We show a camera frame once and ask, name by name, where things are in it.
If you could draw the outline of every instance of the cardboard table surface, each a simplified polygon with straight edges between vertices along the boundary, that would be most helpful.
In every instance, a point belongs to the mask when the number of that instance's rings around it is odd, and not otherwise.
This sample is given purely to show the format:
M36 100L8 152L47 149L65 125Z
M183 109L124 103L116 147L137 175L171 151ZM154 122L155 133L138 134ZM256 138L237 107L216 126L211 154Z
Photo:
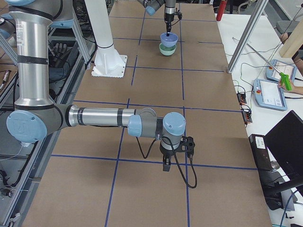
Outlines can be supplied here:
M164 8L150 17L135 1L115 1L115 48L128 55L122 79L86 71L75 97L82 107L153 108L179 112L196 142L196 189L185 186L173 160L162 171L159 143L141 157L126 129L62 130L23 224L32 226L271 226L214 12L177 4L183 20L176 52L159 52ZM152 139L140 139L146 152ZM191 167L178 154L186 178Z

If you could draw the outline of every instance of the robotic arm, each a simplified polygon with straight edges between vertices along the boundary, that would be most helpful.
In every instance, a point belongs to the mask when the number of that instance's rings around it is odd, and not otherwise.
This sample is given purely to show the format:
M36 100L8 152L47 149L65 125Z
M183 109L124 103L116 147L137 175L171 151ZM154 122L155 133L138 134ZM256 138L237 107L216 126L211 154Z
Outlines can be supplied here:
M171 23L174 21L175 16L179 20L182 19L180 10L176 11L176 0L138 0L144 7L145 11L150 15L154 15L160 7L165 4L164 21L166 24L166 36L171 32Z
M16 22L20 85L20 97L15 102L16 110L7 118L7 128L11 135L20 141L34 143L55 131L77 125L127 127L128 133L132 136L161 140L160 151L163 153L164 171L169 171L170 159L175 152L187 152L188 157L192 159L195 144L192 138L182 136L186 121L179 113L172 112L160 118L150 108L138 110L83 108L54 103L48 94L47 29L50 25L72 26L72 0L6 0L6 2L10 4L10 15ZM89 16L97 23L101 21L96 18L100 14L103 14L102 19L106 19L100 26L107 29L105 32L107 37L99 43L96 37L96 41L98 47L108 44L100 49L106 54L111 53L109 50L115 49L105 1L98 2L98 7L102 11L97 12L92 10L96 7L92 0L87 0L86 4ZM165 12L167 20L171 22L175 13L175 0L166 1ZM92 24L94 30L98 29L97 23Z

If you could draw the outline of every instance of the cable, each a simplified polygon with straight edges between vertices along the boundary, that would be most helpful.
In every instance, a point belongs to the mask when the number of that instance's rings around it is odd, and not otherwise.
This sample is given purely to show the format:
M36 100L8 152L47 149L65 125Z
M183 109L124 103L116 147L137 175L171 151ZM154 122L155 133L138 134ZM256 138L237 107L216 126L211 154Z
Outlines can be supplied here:
M236 81L238 83L238 85L240 85L240 83L236 79L233 79L233 81Z
M16 29L16 25L14 25L14 23L13 22L11 22L11 21L9 21L9 20L7 20L7 19L5 19L5 18L3 18L4 20L5 20L5 22L9 22L11 25L13 25L14 26L14 28Z
M288 96L285 96L284 98L287 98L287 99L303 99L303 97L288 97Z
M268 51L271 51L271 50L274 50L275 49L275 47L274 48L271 48L271 49L269 49L269 50L267 50L267 51L258 51L259 53L266 53L266 52L268 52ZM248 53L242 53L241 55L247 55L247 54L250 54L250 53L255 53L254 51L252 51L252 52L248 52Z
M246 104L241 104L240 107L241 107L241 111L243 111L245 113L246 119L249 120L252 115L251 108Z
M148 148L147 154L146 154L146 156L145 156L145 155L143 154L143 151L142 151L142 148L141 148L141 144L140 144L140 142L139 142L138 137L136 137L136 139L137 139L138 146L139 146L139 149L140 149L140 151L141 151L141 154L142 154L143 158L144 158L144 159L147 159L147 157L149 156L149 154L150 154L150 152L151 152L151 149L152 149L153 144L154 144L157 140L154 139L154 140L152 141L150 147Z
M275 180L270 181L270 182L268 182L268 183L273 183L273 182L275 182L277 179L279 179L279 178L281 178L281 177L283 177L283 176L280 176L280 177L276 178Z
M33 153L34 153L34 150L35 150L36 147L37 147L37 144L38 144L38 142L34 143L33 149L32 149L32 151L31 151L31 153L30 153L29 155L27 155L27 156L28 156L28 157L27 157L27 160L26 160L25 164L23 165L22 169L19 171L18 178L17 178L17 180L16 180L14 183L9 184L9 183L8 183L8 179L5 178L5 177L6 177L6 173L5 173L4 171L0 170L0 176L2 176L2 182L3 182L3 184L4 184L5 186L8 186L8 185L9 185L9 186L12 186L12 187L16 187L16 186L17 186L17 184L18 184L18 183L20 182L20 180L21 180L21 176L23 175L23 173L24 173L24 171L25 171L25 169L26 169L26 167L27 167L27 165L28 165L28 163L29 163L29 161L30 161L30 159L31 159L31 157L32 157L32 155L33 155Z
M1 116L2 114L4 114L5 112L6 112L6 110L2 111L2 113L0 113L0 116Z
M303 203L300 203L300 202L294 202L294 203L303 206Z
M170 138L168 138L168 137L166 137L166 136L162 136L162 138L165 138L165 139L167 139L167 140L169 141L170 147L171 147L171 150L172 150L172 153L173 153L173 155L174 155L174 157L175 157L175 161L176 161L177 166L178 166L178 169L179 169L179 171L180 171L180 173L181 173L181 176L182 176L183 181L184 181L184 183L186 184L186 186L189 187L189 188L192 188L192 189L196 188L196 187L197 187L197 175L196 175L196 172L195 172L195 169L194 169L194 165L193 165L193 156L192 156L192 155L190 156L189 161L190 161L190 166L191 166L191 168L192 168L192 170L193 170L193 173L194 173L194 176L195 176L195 185L194 185L194 186L191 186L191 185L188 183L188 181L186 180L186 178L184 177L183 171L182 171L182 169L181 169L181 167L180 167L180 163L179 163L179 161L178 161L178 158L177 158L177 155L176 155L174 146L173 146L173 144L172 144Z
M275 224L272 224L273 227L280 227L280 225L275 225Z
M287 210L287 206L288 206L288 204L289 204L289 201L291 200L291 198L294 196L294 194L295 194L297 191L298 191L298 190L295 190L295 191L289 196L289 198L288 198L288 201L287 201L286 206L285 206L285 208L284 208L283 216L282 216L282 218L281 218L280 227L283 226L282 224L283 224L284 216L285 216L285 213L286 213L286 210Z
M240 86L240 85L234 85L234 87L238 87L238 93L244 94L244 95L245 95L246 91L245 91L245 88L244 88L244 87L242 87L242 86ZM240 88L240 87L244 90L243 92L239 92L239 88Z
M23 146L21 146L21 148L20 148L19 152L18 152L16 155L14 155L14 156L12 156L12 157L9 157L9 158L6 158L6 159L0 159L0 162L1 162L1 161L5 161L5 160L9 160L9 159L12 159L12 158L17 157L17 156L20 154L20 152L21 152L22 148L23 148Z
M19 72L17 71L15 74L14 87L13 87L13 104L16 101L16 87L17 87L18 78L19 78Z
M250 65L250 64L245 63L245 62L241 64L241 67L240 67L240 74L241 74L240 79L241 79L242 81L244 81L245 83L251 85L252 87L253 87L253 85L252 85L251 83L245 81L245 80L242 78L242 66L243 66L243 65L249 65L249 66L251 66L251 67L253 67L253 68L264 68L264 67L269 67L269 66L253 66L253 65Z
M176 23L178 23L181 19L179 19L177 22L175 22L174 24L172 24L171 26L174 26Z
M91 125L94 127L100 127L100 128L127 128L126 126L120 127L120 126L102 126L102 125Z

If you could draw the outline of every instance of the white table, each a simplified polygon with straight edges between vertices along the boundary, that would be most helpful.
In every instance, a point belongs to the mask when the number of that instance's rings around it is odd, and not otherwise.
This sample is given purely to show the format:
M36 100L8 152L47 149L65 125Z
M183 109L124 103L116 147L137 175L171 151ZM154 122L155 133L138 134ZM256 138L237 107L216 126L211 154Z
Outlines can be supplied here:
M218 22L221 38L224 44L225 53L227 54L227 60L228 62L231 59L231 56L228 54L233 54L234 50L236 49L237 42L233 40L233 37L240 40L242 33L244 31L244 28L249 20L249 15L229 15L224 14L223 18L220 22ZM270 22L268 21L266 16L261 16L254 32L252 33L252 36L250 37L249 44L253 46L257 51L267 51L272 48L275 48L280 43L280 39L274 29L272 28ZM274 50L268 51L268 52L262 52L261 54L265 58L269 58ZM252 50L246 46L243 53L252 52ZM273 59L282 60L287 63L293 63L291 59L285 59L281 58L279 51L276 52ZM239 62L237 63L234 71L232 72L232 78L234 80L237 80L241 86L245 88L246 91L250 91L252 89L251 85L245 83L240 79L241 76L241 64L242 63L248 63L253 66L264 66L266 63L255 53L250 53L246 55L242 55L240 57ZM259 79L265 79L265 70L264 68L253 68L251 66L242 65L242 78L253 84L253 81L257 78ZM301 78L302 76L297 72L296 77ZM294 82L295 85L303 86L302 81L296 80ZM248 124L247 126L247 135L251 135L253 133L255 134L262 134L266 135L290 110L294 110L302 119L303 119L303 99L299 100L293 100L293 99L287 99L287 111L278 111L278 110L271 110L259 107L255 101L254 96L251 99L250 102L250 96L251 93L247 93L247 101L248 106L252 109L252 121L253 123ZM285 96L293 96L296 97L295 94L285 93ZM279 170L281 175L284 175L285 173L282 170ZM296 193L296 196L299 199L299 202L303 202L303 198L299 193ZM295 204L296 211L294 212L287 212L287 214L290 216L295 216L293 219L284 219L283 225L284 226L290 226L291 223L296 223L298 225L303 226L303 206ZM273 224L280 224L281 217L283 214L282 209L278 209L275 211L271 211L268 209L271 221Z

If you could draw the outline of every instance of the white cable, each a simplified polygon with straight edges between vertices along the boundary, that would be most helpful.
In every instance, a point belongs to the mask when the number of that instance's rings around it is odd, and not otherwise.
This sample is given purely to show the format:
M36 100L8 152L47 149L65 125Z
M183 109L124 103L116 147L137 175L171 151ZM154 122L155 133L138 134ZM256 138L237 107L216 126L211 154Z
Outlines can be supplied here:
M5 185L5 187L10 188L11 191L28 192L28 190L15 189L13 186L10 186L10 185Z
M12 159L12 158L14 158L14 157L18 156L18 155L20 154L20 152L21 152L22 148L23 148L23 146L21 146L20 151L19 151L19 152L18 152L16 155L14 155L14 156L12 156L12 157L9 157L9 158L6 158L6 159L0 159L0 161L9 160L9 159Z

